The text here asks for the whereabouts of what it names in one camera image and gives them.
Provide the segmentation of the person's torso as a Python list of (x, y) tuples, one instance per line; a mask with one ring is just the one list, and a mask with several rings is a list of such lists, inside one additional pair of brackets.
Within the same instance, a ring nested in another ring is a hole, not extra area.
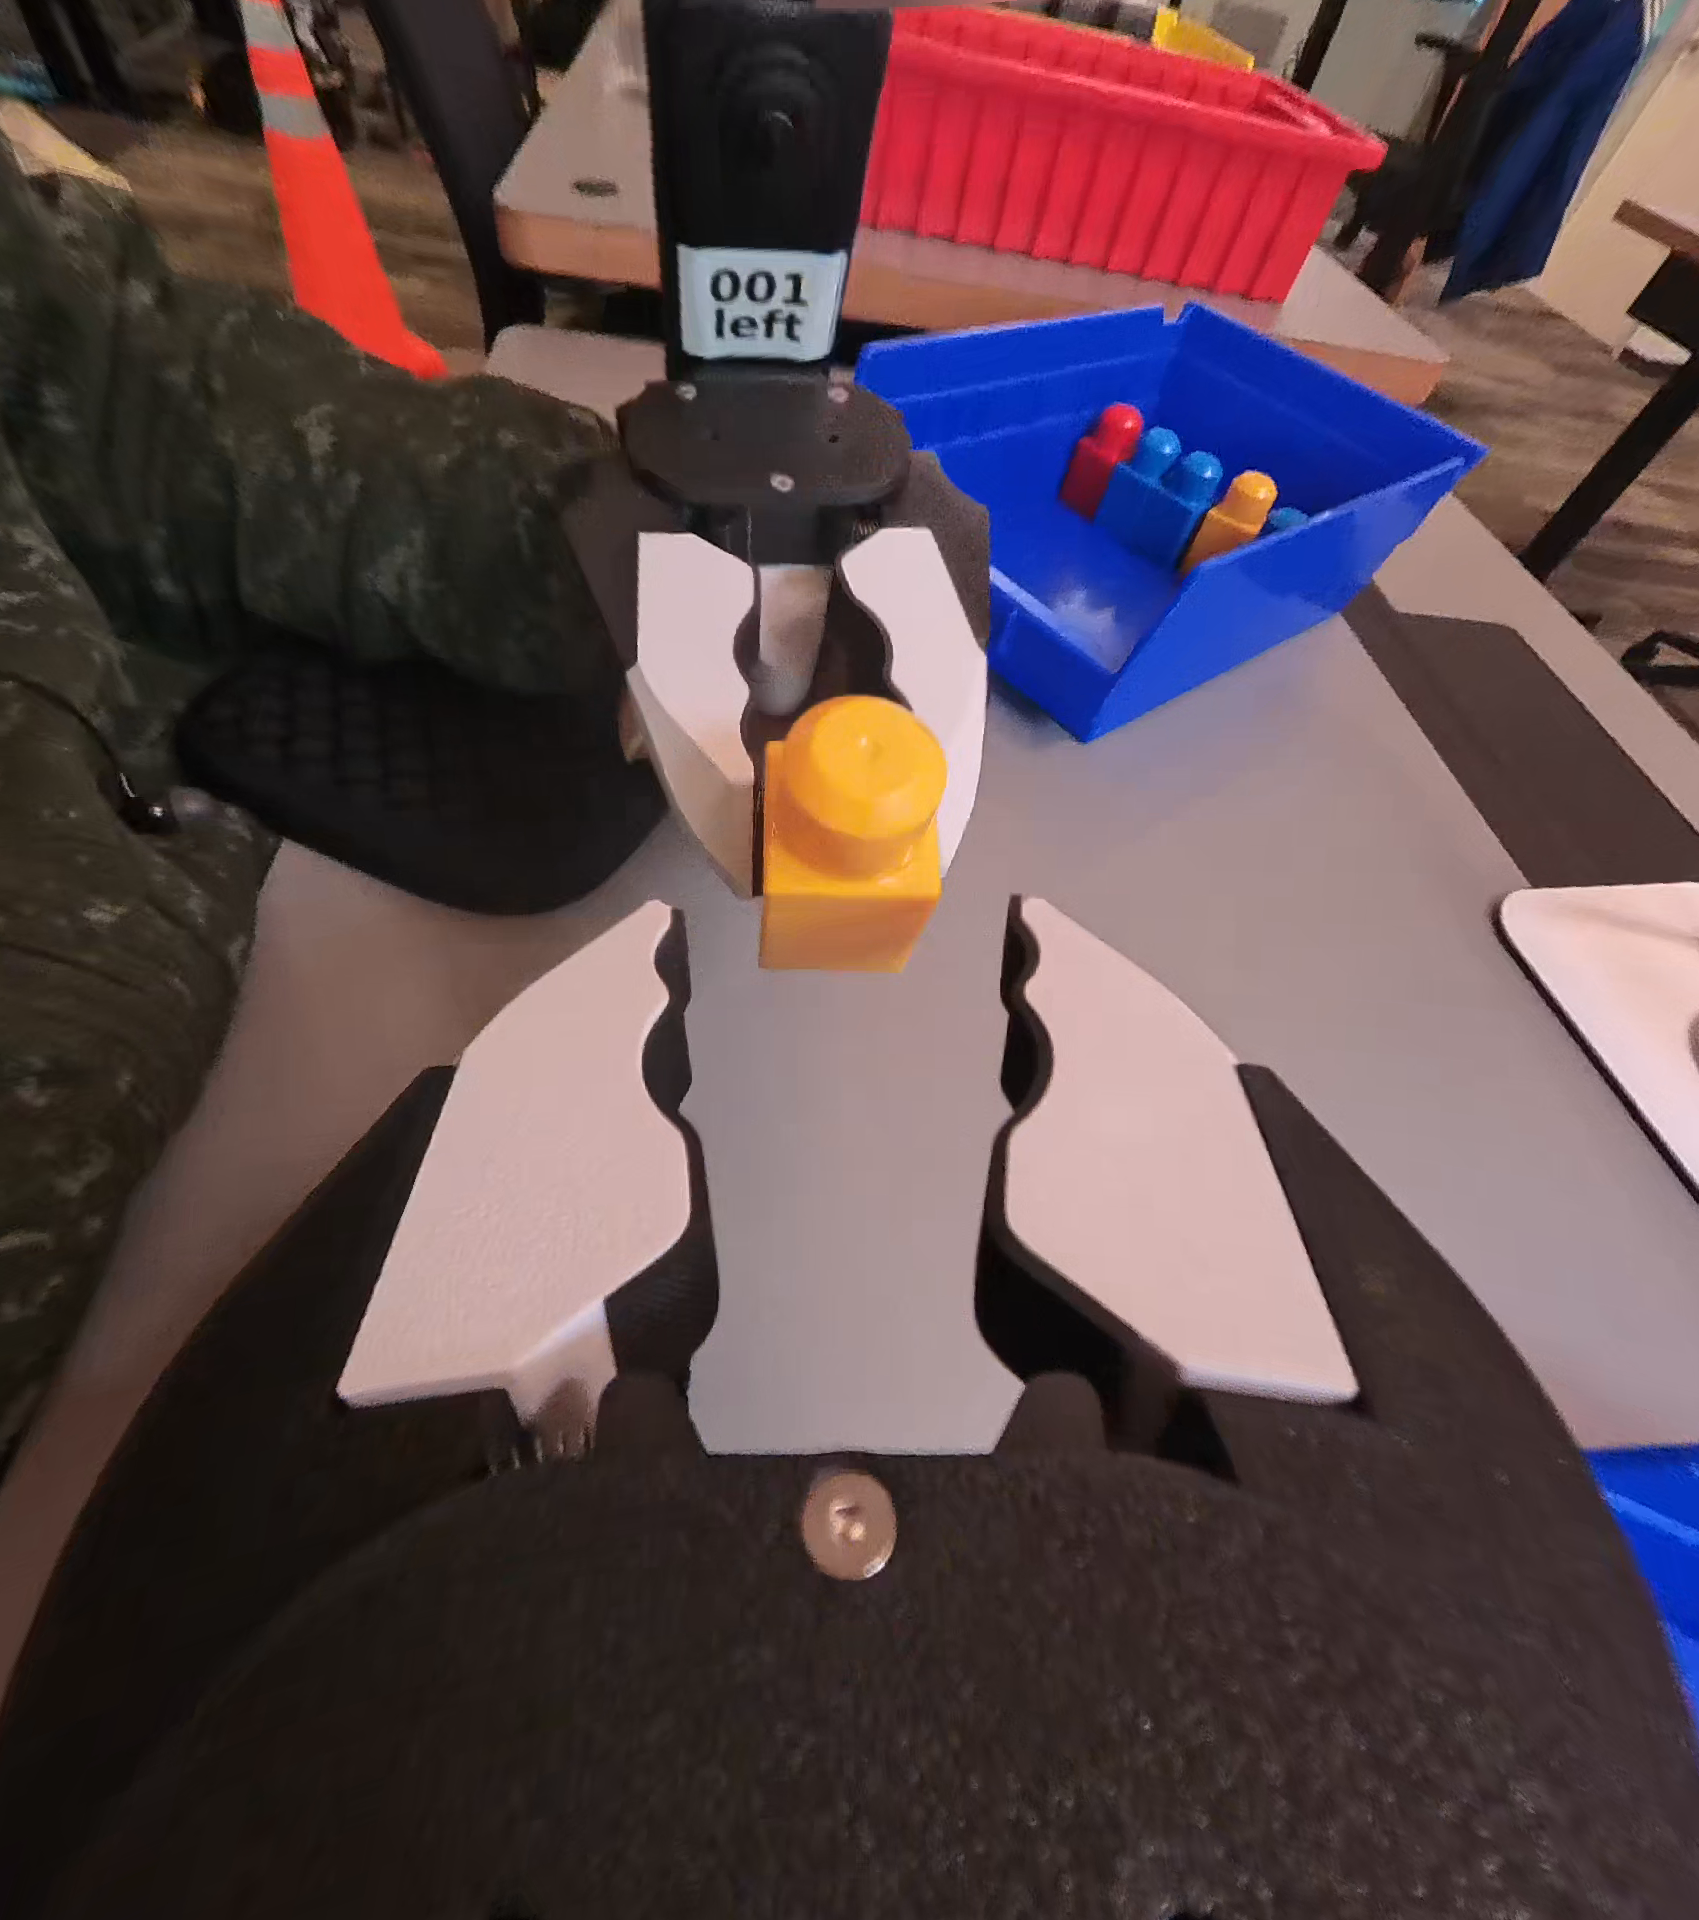
[(27, 177), (0, 131), (0, 1476), (234, 1009), (270, 857), (166, 816), (166, 731), (228, 597), (190, 593), (216, 409), (142, 220)]

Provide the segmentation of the yellow mega block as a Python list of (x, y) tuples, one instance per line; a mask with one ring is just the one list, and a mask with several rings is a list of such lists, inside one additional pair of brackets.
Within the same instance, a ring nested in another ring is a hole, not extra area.
[(1198, 522), (1180, 557), (1180, 571), (1188, 575), (1200, 564), (1208, 564), (1258, 539), (1266, 530), (1276, 500), (1278, 483), (1270, 473), (1254, 468), (1236, 473), (1216, 503), (1212, 503)]
[(948, 757), (910, 707), (846, 694), (764, 755), (760, 966), (902, 971), (942, 899)]

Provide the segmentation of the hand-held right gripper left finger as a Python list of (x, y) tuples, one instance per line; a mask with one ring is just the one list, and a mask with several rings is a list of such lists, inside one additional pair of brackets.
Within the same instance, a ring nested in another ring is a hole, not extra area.
[(688, 1384), (718, 1316), (682, 913), (648, 899), (526, 986), (452, 1069), (338, 1375), (382, 1410), (502, 1394), (578, 1458), (620, 1375)]

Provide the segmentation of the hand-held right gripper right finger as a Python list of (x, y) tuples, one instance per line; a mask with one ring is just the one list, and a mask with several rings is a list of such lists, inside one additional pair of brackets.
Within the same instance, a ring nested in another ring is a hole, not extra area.
[(1342, 1407), (1356, 1367), (1236, 1052), (1052, 901), (1006, 912), (1008, 1117), (978, 1327), (1022, 1382), (1076, 1375), (1108, 1442), (1166, 1454), (1198, 1392)]

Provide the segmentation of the blue jacket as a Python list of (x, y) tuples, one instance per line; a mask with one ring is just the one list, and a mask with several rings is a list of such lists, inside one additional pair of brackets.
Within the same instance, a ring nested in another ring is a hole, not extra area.
[(1544, 272), (1646, 38), (1640, 1), (1570, 1), (1510, 63), (1472, 159), (1440, 304)]

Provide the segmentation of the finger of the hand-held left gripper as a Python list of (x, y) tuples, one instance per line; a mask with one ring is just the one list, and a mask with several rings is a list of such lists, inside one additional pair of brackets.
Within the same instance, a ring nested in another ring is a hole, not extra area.
[(990, 711), (986, 645), (972, 632), (930, 530), (882, 528), (854, 543), (838, 569), (852, 601), (886, 637), (886, 684), (934, 731), (948, 761), (938, 844), (942, 869), (950, 872), (982, 776)]
[(738, 635), (756, 574), (694, 533), (642, 532), (626, 685), (674, 816), (742, 899), (758, 886), (758, 766)]

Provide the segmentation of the yellow plastic bin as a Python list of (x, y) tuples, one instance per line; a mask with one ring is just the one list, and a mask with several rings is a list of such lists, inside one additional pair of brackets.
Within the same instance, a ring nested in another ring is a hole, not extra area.
[(1174, 6), (1156, 7), (1150, 46), (1176, 57), (1212, 62), (1238, 74), (1256, 67), (1254, 56), (1244, 46)]

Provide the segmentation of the red plastic bin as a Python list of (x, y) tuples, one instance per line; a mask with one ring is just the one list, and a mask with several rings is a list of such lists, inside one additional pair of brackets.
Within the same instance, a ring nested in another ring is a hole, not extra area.
[(862, 225), (1278, 304), (1386, 141), (1282, 78), (1032, 12), (894, 13)]

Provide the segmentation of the striped orange traffic cone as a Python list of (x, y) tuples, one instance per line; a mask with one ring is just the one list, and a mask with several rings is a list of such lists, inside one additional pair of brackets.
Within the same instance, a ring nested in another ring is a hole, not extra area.
[(240, 20), (294, 299), (366, 356), (444, 377), (438, 348), (404, 321), (286, 6), (242, 1)]

